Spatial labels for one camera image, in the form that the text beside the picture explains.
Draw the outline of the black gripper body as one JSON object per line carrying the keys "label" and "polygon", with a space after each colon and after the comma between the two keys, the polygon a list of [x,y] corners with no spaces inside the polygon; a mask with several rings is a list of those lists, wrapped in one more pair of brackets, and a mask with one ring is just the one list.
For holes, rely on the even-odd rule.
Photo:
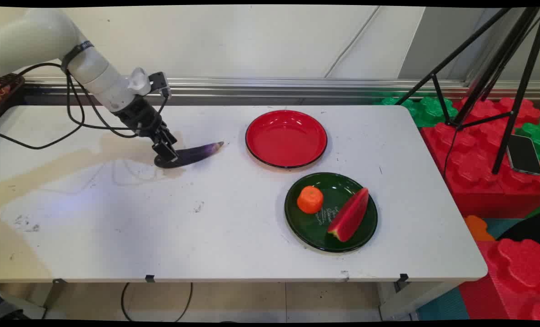
{"label": "black gripper body", "polygon": [[162,116],[144,97],[135,97],[129,105],[113,114],[139,137],[155,139],[167,134]]}

